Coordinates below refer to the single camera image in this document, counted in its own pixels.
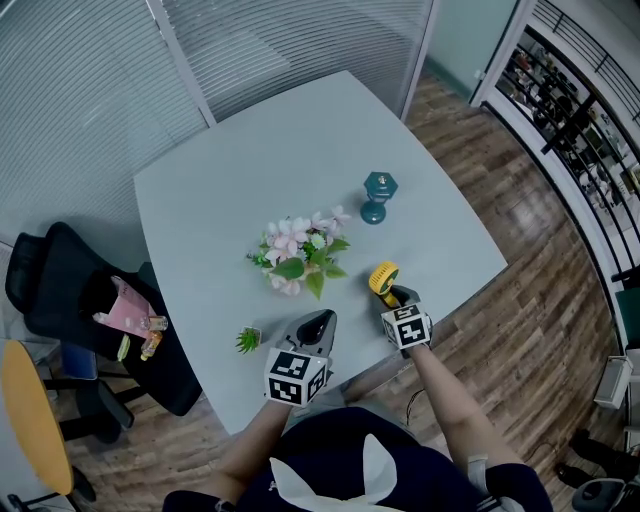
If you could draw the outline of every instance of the light blue table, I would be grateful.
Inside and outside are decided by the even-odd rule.
[[[365,178],[399,184],[378,226],[358,215]],[[370,307],[367,278],[385,260],[416,289],[434,322],[491,281],[506,262],[464,197],[411,132],[348,72],[328,76],[226,119],[136,177],[144,233],[162,294],[202,388],[229,433],[264,403],[268,352],[235,349],[245,325],[277,337],[287,320],[338,314],[337,386],[393,353]],[[268,221],[342,204],[353,216],[341,253],[349,278],[308,291],[273,291],[244,255]]]

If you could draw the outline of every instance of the wooden floor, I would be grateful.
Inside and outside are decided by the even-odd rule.
[[[435,352],[538,471],[555,510],[570,511],[572,490],[554,477],[553,466],[577,462],[566,448],[575,429],[588,427],[595,438],[622,446],[622,413],[592,402],[616,342],[588,252],[541,172],[491,114],[423,79],[408,125],[462,191],[509,264],[435,326]],[[393,358],[358,379],[349,396],[372,392],[404,418],[419,388],[413,367]],[[87,510],[159,510],[171,490],[206,490],[228,442],[204,398],[184,418],[146,397],[132,410],[136,424],[117,444],[70,443],[74,464],[98,493]],[[424,394],[415,402],[410,428],[424,444],[444,447]],[[599,474],[589,463],[580,466]]]

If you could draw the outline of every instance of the pink bag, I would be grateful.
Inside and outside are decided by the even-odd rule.
[[[150,333],[144,328],[144,321],[156,314],[151,304],[119,277],[111,276],[111,282],[118,289],[118,298],[108,314],[96,313],[93,319],[113,329],[147,339]]]

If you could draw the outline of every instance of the pink flower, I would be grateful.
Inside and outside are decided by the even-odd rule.
[[[288,280],[274,274],[269,274],[269,278],[271,279],[271,286],[285,295],[298,295],[300,293],[300,281],[297,279]]]
[[[330,224],[331,224],[331,220],[323,219],[322,215],[320,215],[320,212],[314,213],[313,216],[311,217],[311,227],[318,231],[324,231],[329,227]]]
[[[347,221],[351,218],[351,215],[344,213],[344,208],[342,208],[341,205],[331,208],[331,213],[333,213],[332,225],[335,225],[336,229],[346,225]]]
[[[276,247],[272,247],[267,251],[267,254],[265,254],[264,257],[269,260],[273,267],[275,267],[280,261],[289,259],[291,256],[287,249],[277,249]]]
[[[269,247],[273,247],[273,243],[276,241],[277,236],[278,236],[278,226],[276,226],[273,222],[269,222],[269,224],[267,224],[267,233],[266,233],[266,243]]]
[[[280,233],[276,236],[273,246],[276,249],[286,250],[290,257],[298,253],[298,243],[304,243],[309,239],[307,230],[311,227],[309,219],[302,217],[290,220],[281,220],[278,223]]]

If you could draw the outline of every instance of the white bow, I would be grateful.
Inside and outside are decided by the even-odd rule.
[[[318,496],[284,462],[274,458],[270,461],[280,497],[298,508],[310,512],[397,512],[394,508],[375,505],[391,494],[398,483],[398,475],[393,457],[372,434],[365,438],[362,450],[364,494],[347,501]]]

